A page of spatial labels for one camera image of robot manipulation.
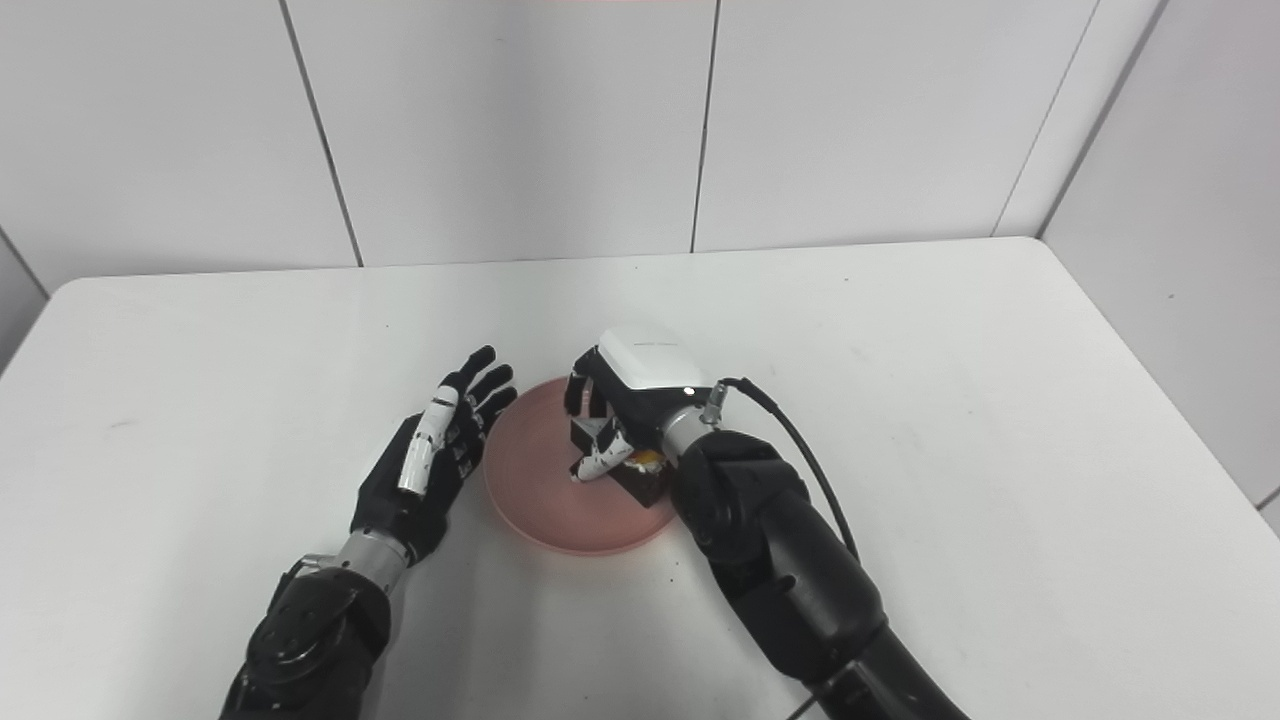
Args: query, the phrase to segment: black cable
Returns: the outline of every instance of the black cable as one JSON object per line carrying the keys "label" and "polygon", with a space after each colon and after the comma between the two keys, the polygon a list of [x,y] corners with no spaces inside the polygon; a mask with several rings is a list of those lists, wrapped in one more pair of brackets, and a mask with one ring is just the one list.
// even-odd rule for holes
{"label": "black cable", "polygon": [[796,443],[800,448],[800,455],[804,455],[805,462],[809,464],[809,470],[813,471],[814,479],[818,480],[818,487],[822,488],[822,495],[827,497],[827,505],[831,507],[831,515],[836,519],[836,527],[840,529],[840,538],[845,541],[845,547],[856,559],[858,546],[854,544],[854,534],[849,532],[849,521],[845,520],[845,511],[840,509],[840,500],[836,497],[836,491],[831,489],[831,483],[827,482],[827,473],[822,471],[822,465],[818,464],[818,459],[809,450],[809,443],[804,441],[800,436],[800,430],[791,423],[787,414],[778,407],[778,404],[769,397],[769,393],[760,389],[760,387],[753,383],[748,378],[724,378],[721,380],[728,387],[737,388],[739,392],[750,397],[756,405],[764,409],[765,413],[773,415],[782,428],[787,430],[791,436],[791,442]]}
{"label": "black cable", "polygon": [[815,702],[818,702],[817,693],[809,696],[809,700],[801,702],[800,707],[797,707],[795,712],[792,712],[791,715],[787,715],[787,720],[796,720],[797,717],[800,717],[801,715],[804,715],[810,707],[813,707],[813,703],[815,703]]}

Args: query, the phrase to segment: pink plate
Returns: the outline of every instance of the pink plate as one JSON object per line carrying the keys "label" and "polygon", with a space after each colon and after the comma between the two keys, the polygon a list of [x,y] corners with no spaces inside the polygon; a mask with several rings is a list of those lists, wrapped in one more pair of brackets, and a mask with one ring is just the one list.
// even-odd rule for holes
{"label": "pink plate", "polygon": [[521,395],[494,423],[484,452],[485,486],[517,533],[570,555],[612,555],[644,544],[675,518],[666,498],[644,507],[611,478],[575,483],[582,454],[568,441],[564,378]]}

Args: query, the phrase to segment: tile grout line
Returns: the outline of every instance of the tile grout line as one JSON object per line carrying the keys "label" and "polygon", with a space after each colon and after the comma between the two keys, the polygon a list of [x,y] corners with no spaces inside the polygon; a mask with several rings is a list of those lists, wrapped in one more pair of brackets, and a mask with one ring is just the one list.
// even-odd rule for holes
{"label": "tile grout line", "polygon": [[1133,51],[1129,53],[1129,58],[1125,60],[1124,67],[1120,68],[1120,76],[1116,77],[1115,85],[1111,86],[1111,92],[1107,94],[1107,99],[1102,104],[1102,110],[1098,111],[1098,118],[1093,120],[1093,127],[1089,128],[1089,135],[1085,136],[1084,143],[1080,145],[1080,151],[1076,152],[1075,160],[1071,163],[1071,169],[1068,170],[1066,178],[1062,181],[1062,187],[1057,191],[1057,197],[1053,199],[1053,204],[1050,205],[1048,213],[1044,214],[1044,222],[1041,223],[1036,237],[1044,240],[1048,224],[1053,220],[1053,215],[1057,214],[1057,209],[1062,205],[1062,200],[1066,197],[1066,191],[1071,187],[1071,182],[1075,181],[1075,176],[1080,172],[1080,167],[1084,164],[1084,158],[1089,154],[1089,150],[1093,147],[1093,142],[1098,138],[1098,132],[1102,129],[1103,123],[1106,123],[1107,115],[1111,114],[1111,109],[1115,106],[1116,99],[1120,97],[1120,91],[1123,91],[1125,83],[1129,82],[1129,76],[1133,74],[1133,68],[1138,64],[1138,58],[1147,47],[1147,41],[1151,40],[1152,33],[1156,31],[1156,24],[1160,23],[1160,18],[1165,14],[1166,6],[1169,6],[1169,0],[1160,0],[1160,4],[1156,5],[1156,9],[1151,13],[1151,18],[1147,20],[1147,27],[1142,28],[1142,35],[1138,36],[1138,42],[1133,46]]}
{"label": "tile grout line", "polygon": [[694,187],[694,227],[689,234],[689,252],[694,252],[698,243],[698,209],[703,201],[703,164],[707,161],[707,123],[712,115],[712,79],[716,77],[716,41],[719,37],[719,6],[721,0],[716,0],[716,17],[712,19],[712,53],[707,63],[707,100],[703,105],[703,137],[698,147],[698,184]]}
{"label": "tile grout line", "polygon": [[347,210],[347,197],[342,192],[342,183],[338,182],[338,165],[333,161],[333,151],[329,149],[329,136],[324,131],[324,122],[320,120],[320,108],[316,105],[315,91],[311,88],[311,76],[307,74],[307,64],[302,60],[302,46],[298,45],[298,33],[293,28],[293,15],[289,14],[287,0],[279,0],[280,15],[284,18],[284,29],[289,33],[289,46],[293,47],[293,59],[298,63],[298,74],[302,77],[302,88],[307,94],[307,105],[311,108],[311,118],[316,123],[316,132],[320,135],[320,146],[324,149],[324,159],[329,163],[329,179],[333,181],[333,192],[338,196],[338,209],[342,210],[342,222],[347,225],[347,238],[351,241],[351,251],[356,256],[356,266],[365,266],[365,258],[360,252],[360,242],[356,241],[356,228],[351,224],[351,213]]}
{"label": "tile grout line", "polygon": [[1276,497],[1280,497],[1280,487],[1277,487],[1276,489],[1268,492],[1266,497],[1263,497],[1262,500],[1260,500],[1258,503],[1253,506],[1253,509],[1257,510],[1258,512],[1262,512],[1263,510],[1267,509],[1267,505],[1271,505],[1271,502]]}
{"label": "tile grout line", "polygon": [[18,266],[22,268],[24,273],[27,273],[27,277],[31,278],[31,282],[36,286],[36,290],[40,291],[40,295],[45,296],[45,301],[47,302],[49,291],[45,288],[45,283],[40,282],[40,278],[36,277],[36,272],[31,269],[31,264],[28,264],[27,259],[22,256],[22,252],[18,252],[18,246],[14,245],[12,240],[9,240],[9,233],[4,232],[3,227],[0,227],[0,245],[9,249],[9,252],[13,254],[13,259],[18,261]]}
{"label": "tile grout line", "polygon": [[1023,164],[1018,168],[1018,174],[1014,176],[1014,184],[1009,188],[1009,195],[1005,196],[1005,204],[1000,206],[1000,213],[996,215],[996,224],[991,225],[991,237],[996,237],[996,231],[1000,229],[1001,220],[1005,219],[1005,211],[1009,210],[1009,204],[1014,200],[1014,193],[1018,192],[1018,183],[1023,179],[1023,173],[1027,172],[1027,164],[1030,163],[1032,155],[1036,154],[1036,143],[1039,142],[1039,136],[1044,132],[1044,126],[1048,124],[1050,115],[1053,114],[1053,106],[1057,105],[1057,96],[1062,92],[1062,86],[1066,85],[1066,77],[1071,74],[1071,65],[1075,64],[1075,56],[1080,53],[1080,46],[1084,45],[1084,37],[1089,33],[1089,27],[1093,24],[1093,15],[1098,13],[1098,5],[1102,0],[1093,0],[1093,9],[1089,10],[1089,17],[1084,20],[1084,29],[1080,31],[1080,37],[1075,40],[1075,47],[1071,49],[1071,56],[1066,59],[1066,67],[1062,68],[1062,76],[1057,78],[1057,87],[1053,88],[1053,96],[1050,97],[1048,108],[1044,109],[1044,117],[1041,118],[1041,124],[1036,128],[1036,136],[1032,137],[1032,145],[1027,149],[1027,156],[1023,158]]}

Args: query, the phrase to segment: robotic arm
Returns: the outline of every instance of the robotic arm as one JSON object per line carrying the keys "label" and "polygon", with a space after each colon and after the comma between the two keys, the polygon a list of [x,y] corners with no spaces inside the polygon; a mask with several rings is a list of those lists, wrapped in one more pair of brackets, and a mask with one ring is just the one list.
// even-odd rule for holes
{"label": "robotic arm", "polygon": [[253,630],[223,720],[355,720],[390,639],[390,593],[435,551],[449,507],[479,464],[488,429],[516,397],[483,347],[449,373],[428,409],[406,418],[369,473],[351,534],[335,556],[306,555],[285,573]]}
{"label": "robotic arm", "polygon": [[[595,429],[581,443],[585,455],[573,477],[591,482],[608,474],[645,505],[660,495],[654,484],[666,483],[751,638],[778,671],[810,689],[794,716],[818,702],[840,720],[965,719],[890,629],[847,528],[842,543],[772,446],[719,429],[731,383],[794,430],[750,380],[709,387],[669,333],[605,332],[573,365],[566,391],[571,415],[588,406],[575,434]],[[660,470],[645,475],[645,464],[634,461],[637,450],[660,452],[675,473],[664,480]]]}

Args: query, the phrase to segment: white table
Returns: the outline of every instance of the white table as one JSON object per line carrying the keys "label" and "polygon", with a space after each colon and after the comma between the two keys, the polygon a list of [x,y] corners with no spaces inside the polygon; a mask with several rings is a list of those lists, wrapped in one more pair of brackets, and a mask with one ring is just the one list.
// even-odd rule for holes
{"label": "white table", "polygon": [[[337,550],[444,372],[493,342],[527,388],[621,322],[783,404],[974,720],[1280,715],[1280,543],[1025,238],[74,282],[0,379],[0,715],[214,716],[278,574]],[[799,460],[748,401],[727,416]],[[559,556],[480,480],[403,585],[372,716],[804,697],[682,528]]]}

